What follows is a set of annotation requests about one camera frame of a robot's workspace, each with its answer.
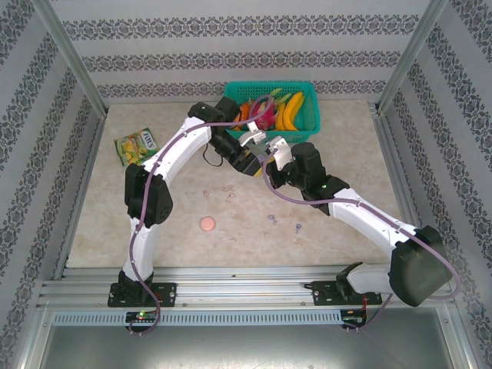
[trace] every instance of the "black mounting bracket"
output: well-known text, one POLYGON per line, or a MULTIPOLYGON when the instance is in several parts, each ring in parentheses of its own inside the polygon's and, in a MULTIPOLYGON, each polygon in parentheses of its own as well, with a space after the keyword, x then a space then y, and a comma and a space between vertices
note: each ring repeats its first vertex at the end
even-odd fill
MULTIPOLYGON (((150 287, 163 308, 173 308, 176 302, 176 283, 154 283, 151 275, 145 284, 150 287)), ((118 283, 113 283, 109 290, 108 306, 110 308, 150 308, 155 306, 151 295, 140 282, 132 281, 120 271, 118 283)))
POLYGON ((304 288, 312 290, 314 306, 363 305, 364 296, 367 299, 367 305, 381 305, 383 303, 381 295, 373 292, 353 293, 344 297, 338 291, 336 281, 313 281, 305 284, 304 288))

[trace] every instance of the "green chip bag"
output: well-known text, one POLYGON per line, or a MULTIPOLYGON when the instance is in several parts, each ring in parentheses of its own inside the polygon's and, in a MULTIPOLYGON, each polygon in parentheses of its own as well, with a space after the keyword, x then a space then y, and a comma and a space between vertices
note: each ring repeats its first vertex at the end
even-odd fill
POLYGON ((115 147, 124 167, 131 163, 141 165, 159 151, 149 128, 115 140, 115 147))

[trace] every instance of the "green basket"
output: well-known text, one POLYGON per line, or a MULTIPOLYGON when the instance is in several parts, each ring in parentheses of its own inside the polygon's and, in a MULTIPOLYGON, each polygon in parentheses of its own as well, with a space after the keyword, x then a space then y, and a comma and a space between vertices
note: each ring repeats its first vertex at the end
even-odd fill
MULTIPOLYGON (((267 131, 267 139, 282 136, 287 142, 305 142, 309 136, 320 131, 320 109, 317 106, 316 91, 310 82, 302 81, 236 81, 225 85, 224 96, 232 98, 239 105, 255 100, 262 95, 269 94, 276 88, 282 91, 275 97, 281 97, 289 92, 303 91, 304 103, 295 118, 294 125, 299 131, 267 131)), ((229 131, 235 138, 239 138, 244 131, 229 131)))

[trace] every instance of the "pink round object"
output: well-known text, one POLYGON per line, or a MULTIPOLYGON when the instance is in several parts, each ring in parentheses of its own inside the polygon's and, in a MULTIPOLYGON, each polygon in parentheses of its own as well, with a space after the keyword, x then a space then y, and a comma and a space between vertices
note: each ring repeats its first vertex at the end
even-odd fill
POLYGON ((213 217, 205 217, 200 221, 200 228, 202 231, 209 232, 215 228, 215 220, 213 217))

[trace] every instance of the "yellow banana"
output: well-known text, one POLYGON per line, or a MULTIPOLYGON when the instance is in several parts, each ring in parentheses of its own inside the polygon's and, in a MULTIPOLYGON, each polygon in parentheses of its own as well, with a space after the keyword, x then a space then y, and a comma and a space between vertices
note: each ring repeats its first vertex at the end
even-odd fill
POLYGON ((294 120, 303 102, 304 94, 302 92, 298 92, 297 94, 292 96, 291 100, 288 102, 287 106, 284 109, 284 117, 282 119, 282 124, 284 125, 285 130, 298 131, 298 129, 295 128, 294 120))
POLYGON ((279 131, 285 131, 284 124, 282 123, 284 120, 284 110, 285 103, 283 102, 278 106, 277 119, 275 119, 275 128, 279 131))

